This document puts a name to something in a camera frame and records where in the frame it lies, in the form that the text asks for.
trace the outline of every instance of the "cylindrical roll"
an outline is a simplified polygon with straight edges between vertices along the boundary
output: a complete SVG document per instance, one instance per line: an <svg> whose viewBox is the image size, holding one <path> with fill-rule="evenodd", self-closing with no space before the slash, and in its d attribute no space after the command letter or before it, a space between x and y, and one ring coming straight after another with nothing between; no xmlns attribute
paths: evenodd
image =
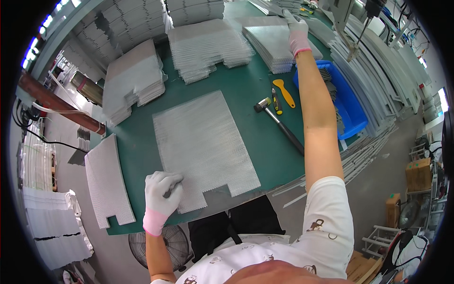
<svg viewBox="0 0 454 284"><path fill-rule="evenodd" d="M79 91L82 96L95 104L102 106L103 89L95 84L90 78L87 78L84 74L76 71L70 82L74 87L76 87L77 91Z"/></svg>

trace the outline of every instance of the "factory floor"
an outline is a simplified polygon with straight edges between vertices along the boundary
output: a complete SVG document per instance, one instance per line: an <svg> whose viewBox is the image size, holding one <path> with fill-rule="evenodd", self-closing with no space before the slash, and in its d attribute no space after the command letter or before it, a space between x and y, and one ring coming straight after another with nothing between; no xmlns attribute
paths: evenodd
<svg viewBox="0 0 454 284"><path fill-rule="evenodd" d="M92 108L96 106L87 102L70 84L65 86L73 101L61 89L57 90L56 94L71 105L76 103L91 113ZM48 140L78 146L79 125L58 114L49 114L48 117L50 119L46 120L44 133ZM361 238L372 232L373 225L385 225L385 200L389 195L405 194L408 152L414 145L417 129L423 125L422 115L414 115L397 125L399 129L390 136L377 159L347 185L355 228L356 250L360 250L364 245ZM96 271L96 278L102 284L149 283L148 270L139 264L131 253L128 235L109 236L105 229L98 227L90 200L85 168L67 163L74 150L57 144L56 152L58 191L66 192L72 189L77 195L82 209L82 222L95 251L88 261ZM303 193L304 189L298 187L276 197L268 196L277 212L281 227L291 236L291 241L301 234L306 198L286 208L283 208L283 205ZM188 233L187 224L182 227Z"/></svg>

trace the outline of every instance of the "pink glove cuff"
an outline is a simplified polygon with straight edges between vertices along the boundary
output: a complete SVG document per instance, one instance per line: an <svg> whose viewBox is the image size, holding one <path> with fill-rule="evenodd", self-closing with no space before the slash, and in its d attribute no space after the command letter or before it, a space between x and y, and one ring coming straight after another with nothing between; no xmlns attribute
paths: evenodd
<svg viewBox="0 0 454 284"><path fill-rule="evenodd" d="M290 32L288 41L290 43L290 51L293 56L296 56L300 51L312 50L307 39L307 33L301 30L294 30Z"/></svg>
<svg viewBox="0 0 454 284"><path fill-rule="evenodd" d="M154 237L161 235L164 224L168 216L145 207L145 216L143 217L143 229Z"/></svg>

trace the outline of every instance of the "green workbench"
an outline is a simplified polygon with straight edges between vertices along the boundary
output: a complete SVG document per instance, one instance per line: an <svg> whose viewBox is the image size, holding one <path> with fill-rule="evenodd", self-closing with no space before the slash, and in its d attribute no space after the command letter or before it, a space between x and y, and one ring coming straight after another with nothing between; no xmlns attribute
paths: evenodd
<svg viewBox="0 0 454 284"><path fill-rule="evenodd" d="M247 15L264 15L249 2L238 3L248 9ZM314 36L309 39L322 52L324 60L331 60L330 51ZM107 128L107 136L117 135L118 154L129 200L137 222L118 225L115 217L108 218L108 234L129 234L143 231L142 218L145 212L145 176L155 171L162 171L161 160L153 128L152 114L182 104L201 95L221 90L230 108L244 144L254 164L261 187L236 197L231 197L227 186L204 193L208 206L199 210L178 214L174 212L167 224L181 224L207 217L254 198L262 196L304 174L304 158L295 146L280 131L277 124L265 112L256 113L253 106L265 97L271 97L270 82L283 79L286 89L292 95L296 108L292 109L285 102L279 88L275 88L282 102L283 114L279 119L304 144L303 121L298 89L292 82L295 67L290 73L270 75L270 71L257 53L252 61L244 66L228 69L217 64L217 70L201 81L186 85L174 69L168 43L156 46L164 63L164 72L168 74L165 82L166 91L159 98L145 106L132 107L132 114L116 127ZM100 108L94 108L93 117L104 121ZM91 135L91 148L100 142L100 136Z"/></svg>

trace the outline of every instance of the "metal pole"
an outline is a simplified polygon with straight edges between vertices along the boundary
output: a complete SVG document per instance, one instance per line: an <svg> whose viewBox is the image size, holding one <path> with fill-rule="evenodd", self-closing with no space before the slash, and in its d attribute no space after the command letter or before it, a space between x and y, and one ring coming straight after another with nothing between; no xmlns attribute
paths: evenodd
<svg viewBox="0 0 454 284"><path fill-rule="evenodd" d="M27 73L25 69L22 69L22 74L17 85L42 103L45 108L52 110L77 110L56 94L46 89L40 82ZM61 115L100 135L106 132L106 126L104 124L86 114L74 113Z"/></svg>

